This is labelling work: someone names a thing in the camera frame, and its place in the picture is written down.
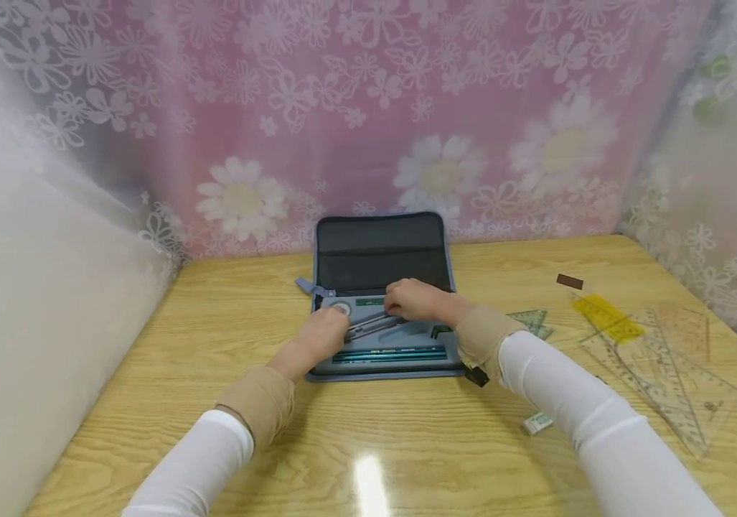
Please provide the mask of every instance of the black case lid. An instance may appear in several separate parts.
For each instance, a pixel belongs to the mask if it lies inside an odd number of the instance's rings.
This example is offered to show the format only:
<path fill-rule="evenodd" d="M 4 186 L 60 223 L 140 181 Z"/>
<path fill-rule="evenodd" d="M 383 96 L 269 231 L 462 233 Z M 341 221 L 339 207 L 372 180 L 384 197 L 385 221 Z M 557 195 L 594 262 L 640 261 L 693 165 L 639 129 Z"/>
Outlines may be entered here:
<path fill-rule="evenodd" d="M 450 292 L 443 218 L 422 212 L 384 217 L 328 217 L 316 227 L 318 285 L 341 295 L 385 293 L 417 278 Z"/>

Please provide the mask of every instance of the eraser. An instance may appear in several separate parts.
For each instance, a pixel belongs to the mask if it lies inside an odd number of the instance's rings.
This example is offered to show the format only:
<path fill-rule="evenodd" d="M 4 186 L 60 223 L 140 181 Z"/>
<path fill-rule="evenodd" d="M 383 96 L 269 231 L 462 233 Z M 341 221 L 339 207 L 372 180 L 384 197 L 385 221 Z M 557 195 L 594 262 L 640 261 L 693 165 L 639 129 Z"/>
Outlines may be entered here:
<path fill-rule="evenodd" d="M 573 289 L 578 289 L 578 290 L 583 289 L 582 279 L 575 278 L 574 276 L 568 276 L 567 274 L 559 273 L 557 282 L 559 284 L 565 285 L 566 287 L 571 287 Z"/>
<path fill-rule="evenodd" d="M 533 414 L 530 418 L 524 420 L 524 429 L 530 436 L 535 436 L 538 432 L 552 425 L 552 419 L 546 416 L 546 413 Z"/>

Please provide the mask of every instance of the left hand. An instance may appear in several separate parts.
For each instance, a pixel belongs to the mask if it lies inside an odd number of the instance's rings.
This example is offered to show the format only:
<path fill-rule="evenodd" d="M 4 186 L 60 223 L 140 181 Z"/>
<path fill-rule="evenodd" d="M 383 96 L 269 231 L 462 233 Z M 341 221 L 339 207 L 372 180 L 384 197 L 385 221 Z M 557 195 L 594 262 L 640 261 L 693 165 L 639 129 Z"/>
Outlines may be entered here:
<path fill-rule="evenodd" d="M 287 379 L 297 382 L 319 361 L 339 352 L 351 320 L 335 307 L 312 312 L 296 336 L 288 341 L 267 364 Z"/>

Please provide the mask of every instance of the right hand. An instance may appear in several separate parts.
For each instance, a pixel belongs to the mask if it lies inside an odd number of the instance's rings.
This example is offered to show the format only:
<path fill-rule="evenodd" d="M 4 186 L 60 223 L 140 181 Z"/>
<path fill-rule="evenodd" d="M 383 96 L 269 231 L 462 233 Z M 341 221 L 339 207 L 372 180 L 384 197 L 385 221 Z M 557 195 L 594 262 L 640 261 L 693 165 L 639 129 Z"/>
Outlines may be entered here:
<path fill-rule="evenodd" d="M 456 293 L 446 293 L 413 278 L 385 288 L 385 311 L 406 320 L 438 320 L 450 327 L 462 321 L 474 305 Z"/>
<path fill-rule="evenodd" d="M 351 321 L 340 309 L 321 307 L 308 316 L 291 341 L 267 364 L 293 382 L 299 382 L 320 360 L 339 352 Z"/>

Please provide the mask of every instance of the beige arm cover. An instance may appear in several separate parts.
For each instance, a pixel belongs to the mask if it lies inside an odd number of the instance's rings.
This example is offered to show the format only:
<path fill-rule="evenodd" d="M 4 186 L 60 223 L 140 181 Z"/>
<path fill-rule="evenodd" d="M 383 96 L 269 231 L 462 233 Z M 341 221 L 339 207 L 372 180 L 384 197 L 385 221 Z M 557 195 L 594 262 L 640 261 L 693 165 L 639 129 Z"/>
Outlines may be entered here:
<path fill-rule="evenodd" d="M 294 383 L 272 368 L 254 366 L 222 392 L 216 407 L 242 419 L 254 451 L 261 451 L 291 423 Z"/>
<path fill-rule="evenodd" d="M 471 368 L 480 366 L 490 380 L 502 384 L 497 357 L 500 343 L 519 330 L 526 330 L 526 327 L 513 317 L 486 305 L 477 305 L 460 321 L 454 332 L 460 342 L 463 363 Z"/>

